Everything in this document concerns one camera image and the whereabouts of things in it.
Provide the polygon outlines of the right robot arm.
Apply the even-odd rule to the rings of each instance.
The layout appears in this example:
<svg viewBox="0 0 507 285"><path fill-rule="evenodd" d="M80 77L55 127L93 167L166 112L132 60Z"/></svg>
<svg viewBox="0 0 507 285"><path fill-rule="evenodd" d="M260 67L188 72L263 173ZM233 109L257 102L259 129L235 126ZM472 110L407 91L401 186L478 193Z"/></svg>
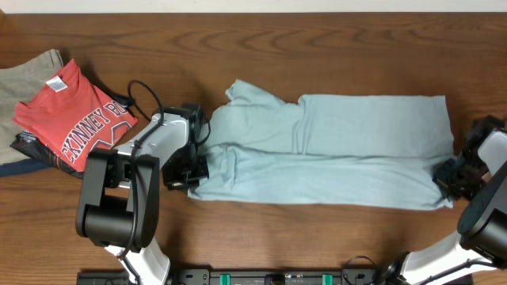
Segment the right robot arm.
<svg viewBox="0 0 507 285"><path fill-rule="evenodd" d="M472 284L476 272L506 269L506 132L492 131L478 147L492 177L461 214L457 230L406 254L384 284Z"/></svg>

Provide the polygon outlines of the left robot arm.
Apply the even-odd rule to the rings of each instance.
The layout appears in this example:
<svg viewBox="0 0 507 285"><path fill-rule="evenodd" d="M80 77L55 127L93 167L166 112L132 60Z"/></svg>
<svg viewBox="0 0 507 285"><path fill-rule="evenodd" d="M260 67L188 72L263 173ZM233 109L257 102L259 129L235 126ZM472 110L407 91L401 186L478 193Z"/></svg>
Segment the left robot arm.
<svg viewBox="0 0 507 285"><path fill-rule="evenodd" d="M122 272L82 272L78 284L168 284L170 259L155 238L160 187L186 191L207 179L198 154L208 124L198 104L166 107L133 139L111 150L92 150L76 214L78 235L106 249Z"/></svg>

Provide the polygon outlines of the light blue t-shirt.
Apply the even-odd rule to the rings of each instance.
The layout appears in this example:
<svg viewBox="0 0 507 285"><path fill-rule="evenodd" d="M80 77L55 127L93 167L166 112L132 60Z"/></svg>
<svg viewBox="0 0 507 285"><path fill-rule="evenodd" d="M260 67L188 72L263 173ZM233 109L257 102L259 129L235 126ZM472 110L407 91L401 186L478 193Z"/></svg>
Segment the light blue t-shirt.
<svg viewBox="0 0 507 285"><path fill-rule="evenodd" d="M211 118L209 176L196 200L452 207L433 182L451 158L442 96L304 94L295 103L244 81Z"/></svg>

